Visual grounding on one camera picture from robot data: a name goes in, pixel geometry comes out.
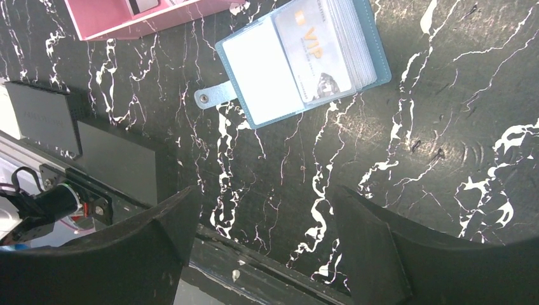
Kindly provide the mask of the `large black flat plate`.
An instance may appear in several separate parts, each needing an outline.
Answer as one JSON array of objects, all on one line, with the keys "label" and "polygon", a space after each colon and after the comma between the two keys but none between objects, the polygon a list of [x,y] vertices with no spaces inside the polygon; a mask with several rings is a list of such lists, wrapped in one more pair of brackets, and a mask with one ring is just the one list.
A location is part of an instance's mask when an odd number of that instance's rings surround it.
[{"label": "large black flat plate", "polygon": [[78,129],[89,176],[141,203],[159,202],[159,144],[99,119],[79,120]]}]

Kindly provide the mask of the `white rectangular device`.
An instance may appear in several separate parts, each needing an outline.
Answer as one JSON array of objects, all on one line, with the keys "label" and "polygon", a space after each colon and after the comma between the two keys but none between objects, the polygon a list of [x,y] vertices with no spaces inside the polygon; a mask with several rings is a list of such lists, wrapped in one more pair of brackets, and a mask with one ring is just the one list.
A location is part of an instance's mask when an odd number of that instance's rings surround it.
[{"label": "white rectangular device", "polygon": [[1,131],[20,140],[22,138],[10,96],[1,78]]}]

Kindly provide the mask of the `pink plastic tray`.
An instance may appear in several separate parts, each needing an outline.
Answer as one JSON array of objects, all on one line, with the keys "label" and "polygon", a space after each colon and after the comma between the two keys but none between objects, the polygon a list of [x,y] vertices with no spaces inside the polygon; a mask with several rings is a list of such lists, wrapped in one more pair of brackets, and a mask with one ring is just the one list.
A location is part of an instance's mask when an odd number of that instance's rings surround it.
[{"label": "pink plastic tray", "polygon": [[138,39],[140,37],[237,8],[245,1],[160,1],[131,15],[125,1],[66,1],[81,41]]}]

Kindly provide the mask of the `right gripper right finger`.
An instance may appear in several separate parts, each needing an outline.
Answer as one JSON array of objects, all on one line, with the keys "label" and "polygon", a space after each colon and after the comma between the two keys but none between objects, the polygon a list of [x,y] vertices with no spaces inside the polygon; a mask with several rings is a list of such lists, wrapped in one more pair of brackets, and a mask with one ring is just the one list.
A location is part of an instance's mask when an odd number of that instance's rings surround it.
[{"label": "right gripper right finger", "polygon": [[332,206],[355,304],[538,303],[538,238],[464,240],[345,186],[333,191]]}]

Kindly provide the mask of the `blue leather card holder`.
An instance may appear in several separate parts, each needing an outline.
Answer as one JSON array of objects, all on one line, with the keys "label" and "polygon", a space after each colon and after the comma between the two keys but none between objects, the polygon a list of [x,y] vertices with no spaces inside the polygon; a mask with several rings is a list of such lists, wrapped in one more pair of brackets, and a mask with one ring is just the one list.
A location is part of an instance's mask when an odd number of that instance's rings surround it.
[{"label": "blue leather card holder", "polygon": [[369,1],[290,1],[215,48],[228,80],[194,99],[238,100],[253,129],[392,78]]}]

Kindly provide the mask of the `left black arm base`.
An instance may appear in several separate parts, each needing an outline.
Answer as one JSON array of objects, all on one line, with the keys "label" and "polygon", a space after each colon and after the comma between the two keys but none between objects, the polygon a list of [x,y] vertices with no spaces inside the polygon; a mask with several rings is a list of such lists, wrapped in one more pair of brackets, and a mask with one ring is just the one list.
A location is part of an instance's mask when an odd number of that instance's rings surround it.
[{"label": "left black arm base", "polygon": [[61,171],[51,165],[42,164],[39,166],[39,173],[47,191],[58,186],[66,186],[73,191],[78,213],[92,218],[100,229],[151,208],[151,205],[141,203],[73,168]]}]

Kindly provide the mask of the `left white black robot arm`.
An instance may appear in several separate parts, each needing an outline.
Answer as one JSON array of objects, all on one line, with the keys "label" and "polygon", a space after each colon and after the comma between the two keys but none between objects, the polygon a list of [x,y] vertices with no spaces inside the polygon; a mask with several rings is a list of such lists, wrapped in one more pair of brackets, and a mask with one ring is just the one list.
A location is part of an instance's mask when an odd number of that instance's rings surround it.
[{"label": "left white black robot arm", "polygon": [[[28,173],[38,189],[30,194],[22,189],[18,174]],[[11,183],[1,184],[1,248],[15,248],[51,233],[55,223],[83,207],[79,192],[66,183],[44,190],[38,173],[27,167],[11,174]]]}]

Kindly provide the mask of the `VIP printed card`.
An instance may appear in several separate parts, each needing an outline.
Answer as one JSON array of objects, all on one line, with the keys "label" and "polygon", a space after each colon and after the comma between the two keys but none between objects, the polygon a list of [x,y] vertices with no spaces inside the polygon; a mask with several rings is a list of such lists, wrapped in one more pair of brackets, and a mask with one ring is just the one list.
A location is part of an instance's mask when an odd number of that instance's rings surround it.
[{"label": "VIP printed card", "polygon": [[353,88],[327,1],[291,1],[274,24],[305,104]]}]

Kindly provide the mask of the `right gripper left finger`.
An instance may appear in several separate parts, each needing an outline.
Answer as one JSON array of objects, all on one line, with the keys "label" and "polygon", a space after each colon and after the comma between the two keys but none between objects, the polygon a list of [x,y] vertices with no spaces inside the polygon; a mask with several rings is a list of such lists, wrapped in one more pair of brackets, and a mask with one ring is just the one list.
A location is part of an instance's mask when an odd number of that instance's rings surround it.
[{"label": "right gripper left finger", "polygon": [[200,219],[190,186],[59,247],[1,253],[2,304],[173,304]]}]

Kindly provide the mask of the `aluminium front rail frame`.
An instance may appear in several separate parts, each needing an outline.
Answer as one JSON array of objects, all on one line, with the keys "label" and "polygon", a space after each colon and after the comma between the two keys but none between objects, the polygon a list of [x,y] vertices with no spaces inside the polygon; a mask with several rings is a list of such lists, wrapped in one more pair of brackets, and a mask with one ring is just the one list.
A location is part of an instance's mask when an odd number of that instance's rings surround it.
[{"label": "aluminium front rail frame", "polygon": [[44,273],[41,285],[55,294],[43,302],[88,304],[170,304],[181,281],[233,304],[351,304],[349,295],[320,283],[203,226],[208,203],[197,186],[178,187],[169,153],[151,148],[114,152],[100,149],[112,163],[106,178],[83,161],[62,161],[1,134],[1,152],[17,158],[10,174],[16,192],[29,176],[38,195],[24,201],[22,229],[3,243],[27,241],[33,231],[82,208],[101,223],[91,235],[56,250],[30,250],[17,261],[25,271]]}]

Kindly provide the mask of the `small black flat plate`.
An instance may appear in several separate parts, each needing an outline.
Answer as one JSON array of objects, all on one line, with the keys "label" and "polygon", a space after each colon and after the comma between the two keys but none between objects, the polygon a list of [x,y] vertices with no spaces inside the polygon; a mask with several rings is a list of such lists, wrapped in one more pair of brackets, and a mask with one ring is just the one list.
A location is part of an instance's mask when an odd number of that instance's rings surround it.
[{"label": "small black flat plate", "polygon": [[87,117],[88,109],[80,95],[21,81],[4,85],[22,136],[82,154],[78,121]]}]

